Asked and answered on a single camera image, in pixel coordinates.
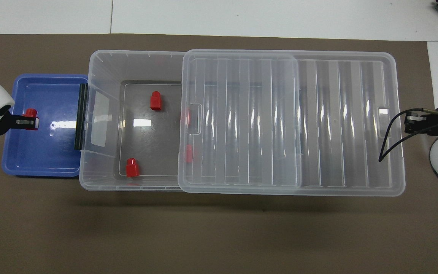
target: transparent lid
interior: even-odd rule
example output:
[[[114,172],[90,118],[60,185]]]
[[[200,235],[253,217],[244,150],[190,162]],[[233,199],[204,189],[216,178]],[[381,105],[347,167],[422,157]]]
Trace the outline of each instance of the transparent lid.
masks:
[[[184,56],[179,185],[288,194],[301,183],[298,64],[279,51]]]
[[[387,53],[191,50],[182,68],[178,183],[188,192],[397,196],[400,111]],[[387,146],[401,138],[393,124]]]

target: red block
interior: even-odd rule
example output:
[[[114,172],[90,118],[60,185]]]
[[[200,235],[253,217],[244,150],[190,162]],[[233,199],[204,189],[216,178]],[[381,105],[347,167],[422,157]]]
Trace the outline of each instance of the red block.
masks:
[[[151,93],[150,108],[153,110],[162,110],[162,96],[160,92],[154,91]]]
[[[34,108],[26,109],[26,112],[22,115],[28,118],[38,118],[37,110]],[[26,130],[38,130],[38,128],[26,128]]]
[[[136,177],[140,175],[140,169],[135,158],[129,158],[126,164],[126,177]]]

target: black cable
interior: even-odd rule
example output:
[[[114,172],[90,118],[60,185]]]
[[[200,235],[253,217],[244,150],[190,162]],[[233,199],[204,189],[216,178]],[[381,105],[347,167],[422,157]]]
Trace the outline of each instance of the black cable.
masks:
[[[412,112],[412,111],[424,111],[424,109],[423,108],[411,108],[411,109],[407,109],[407,110],[404,110],[404,111],[396,114],[391,119],[390,123],[388,124],[388,127],[386,128],[386,133],[384,134],[383,144],[381,145],[381,151],[379,152],[379,158],[378,158],[379,162],[381,162],[383,160],[383,158],[384,158],[383,151],[384,151],[384,147],[386,146],[386,140],[388,139],[388,134],[390,134],[391,125],[395,122],[395,120],[398,117],[402,116],[405,113]]]
[[[379,161],[379,162],[383,161],[383,159],[386,157],[386,155],[388,155],[388,153],[390,153],[390,151],[392,151],[396,146],[398,146],[398,145],[401,144],[402,142],[406,141],[407,139],[410,139],[410,138],[414,137],[414,136],[417,135],[417,134],[427,132],[427,131],[429,131],[429,130],[431,130],[431,129],[434,129],[434,128],[436,128],[436,127],[438,127],[438,124],[437,124],[437,125],[433,125],[433,126],[426,127],[426,128],[424,128],[424,129],[418,130],[418,131],[416,131],[416,132],[413,132],[412,134],[407,135],[407,136],[403,137],[402,139],[400,139],[398,142],[394,143],[393,146],[391,146],[389,149],[386,150],[385,153],[383,153],[383,149],[384,149],[384,146],[385,146],[385,143],[386,143],[386,139],[385,139],[385,141],[383,142],[382,150],[381,150],[381,152],[379,153],[378,161]]]

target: brown table mat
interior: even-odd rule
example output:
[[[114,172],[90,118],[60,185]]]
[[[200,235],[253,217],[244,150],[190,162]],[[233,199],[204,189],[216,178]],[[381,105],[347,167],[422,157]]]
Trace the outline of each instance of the brown table mat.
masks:
[[[433,107],[426,42],[172,35],[0,35],[0,84],[87,74],[98,49],[388,52],[400,109]],[[404,145],[396,198],[95,192],[0,166],[0,273],[438,273],[433,139]],[[0,162],[4,137],[0,137]]]

